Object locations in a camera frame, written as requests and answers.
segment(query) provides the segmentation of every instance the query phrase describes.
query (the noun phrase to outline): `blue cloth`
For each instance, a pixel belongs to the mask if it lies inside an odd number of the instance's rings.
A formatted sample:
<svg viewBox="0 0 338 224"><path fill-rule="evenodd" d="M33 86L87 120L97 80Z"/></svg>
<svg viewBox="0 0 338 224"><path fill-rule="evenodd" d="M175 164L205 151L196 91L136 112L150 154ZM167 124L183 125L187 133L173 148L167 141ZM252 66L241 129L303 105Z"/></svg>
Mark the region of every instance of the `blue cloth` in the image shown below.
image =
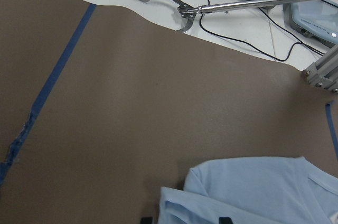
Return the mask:
<svg viewBox="0 0 338 224"><path fill-rule="evenodd" d="M184 191L162 188L159 224L331 224L338 179L305 158L214 160L190 169Z"/></svg>

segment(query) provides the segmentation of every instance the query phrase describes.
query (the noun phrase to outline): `light blue electronic device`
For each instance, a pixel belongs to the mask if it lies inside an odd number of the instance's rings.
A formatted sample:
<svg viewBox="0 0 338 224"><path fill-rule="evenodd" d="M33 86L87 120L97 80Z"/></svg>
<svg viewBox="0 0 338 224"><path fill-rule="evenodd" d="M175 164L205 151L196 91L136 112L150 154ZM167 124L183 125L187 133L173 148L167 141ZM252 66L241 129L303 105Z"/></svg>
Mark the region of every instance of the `light blue electronic device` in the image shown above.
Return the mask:
<svg viewBox="0 0 338 224"><path fill-rule="evenodd" d="M290 25L303 36L318 38L324 45L338 44L338 4L332 1L308 1L289 6Z"/></svg>

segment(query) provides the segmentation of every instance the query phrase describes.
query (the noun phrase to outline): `blue tape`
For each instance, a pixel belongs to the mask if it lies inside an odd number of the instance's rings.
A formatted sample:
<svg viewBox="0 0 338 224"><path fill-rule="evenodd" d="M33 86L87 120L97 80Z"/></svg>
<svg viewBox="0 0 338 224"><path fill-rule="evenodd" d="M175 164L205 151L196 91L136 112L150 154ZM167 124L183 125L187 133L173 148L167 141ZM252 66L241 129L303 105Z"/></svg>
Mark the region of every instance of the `blue tape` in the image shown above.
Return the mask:
<svg viewBox="0 0 338 224"><path fill-rule="evenodd" d="M336 156L337 156L337 159L338 159L338 140L337 140L336 131L334 129L333 119L332 119L332 114L331 114L331 105L333 103L334 103L334 101L328 102L325 105L325 111L326 111L326 119L327 119L327 123L328 123L328 128L330 129L330 133L331 133L331 137L332 137L332 141L333 141L333 146L334 146L334 149L336 151Z"/></svg>
<svg viewBox="0 0 338 224"><path fill-rule="evenodd" d="M60 56L58 62L56 63L53 71L49 75L47 81L45 82L39 95L37 96L35 102L33 103L27 122L24 124L18 137L10 144L6 160L0 163L0 186L3 184L6 174L13 165L15 158L17 157L25 140L27 139L28 134L30 133L37 117L39 116L42 110L42 107L44 106L50 92L52 91L55 83L57 82L77 42L79 41L81 34L83 33L87 23L89 22L95 8L96 8L95 4L90 4L88 6L79 25L77 26L75 32L73 33L73 36L69 40L62 55Z"/></svg>

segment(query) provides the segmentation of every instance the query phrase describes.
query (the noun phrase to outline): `white table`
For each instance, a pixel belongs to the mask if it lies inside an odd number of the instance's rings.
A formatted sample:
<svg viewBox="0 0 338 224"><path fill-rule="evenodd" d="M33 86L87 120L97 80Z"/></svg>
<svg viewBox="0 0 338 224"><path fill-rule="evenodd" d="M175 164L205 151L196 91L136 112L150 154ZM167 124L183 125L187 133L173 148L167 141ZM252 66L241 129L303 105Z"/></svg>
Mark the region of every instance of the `white table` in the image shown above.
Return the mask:
<svg viewBox="0 0 338 224"><path fill-rule="evenodd" d="M138 0L85 0L98 5L118 5L127 7L147 20L177 30L181 27L182 19L176 10L177 5L167 0L151 0L149 3L142 3ZM182 0L192 6L205 5L206 0ZM245 0L210 0L211 4L238 2ZM292 31L305 43L326 52L328 48L315 39L308 39L292 30L284 22L283 6L279 5L268 11L270 17L272 17L278 24L286 29ZM244 53L254 55L256 57L270 59L265 55L256 52L246 44L238 43L235 41L227 41L222 38L218 38L211 34L204 32L198 25L199 16L196 17L195 23L192 28L186 32L186 34L196 36L213 43L217 43L222 46L226 46L232 49L242 51ZM214 13L207 15L203 20L204 26L221 35L230 36L236 39L245 40L261 50L283 59L291 45L296 42L294 37L276 28L268 18L266 18L261 11L256 8L240 11L231 11L229 14ZM299 70L304 70L312 62L316 61L319 56L301 45L294 47L291 57L285 63L296 67Z"/></svg>

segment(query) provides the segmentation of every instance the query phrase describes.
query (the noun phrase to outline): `metal rod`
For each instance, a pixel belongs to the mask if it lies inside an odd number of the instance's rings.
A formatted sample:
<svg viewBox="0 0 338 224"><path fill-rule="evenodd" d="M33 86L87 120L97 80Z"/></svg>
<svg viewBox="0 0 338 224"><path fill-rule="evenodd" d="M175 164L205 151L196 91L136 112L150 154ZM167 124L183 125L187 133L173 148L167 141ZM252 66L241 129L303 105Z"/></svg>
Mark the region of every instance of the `metal rod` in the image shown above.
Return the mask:
<svg viewBox="0 0 338 224"><path fill-rule="evenodd" d="M255 8L255 7L265 7L265 6L275 6L281 4L289 4L303 1L319 1L319 0L256 0L256 1L245 1L245 2L235 2L235 3L225 3L217 5L205 5L199 6L192 9L181 10L182 13L198 13L198 14L207 14L215 12L225 12L230 10L239 10L246 8Z"/></svg>

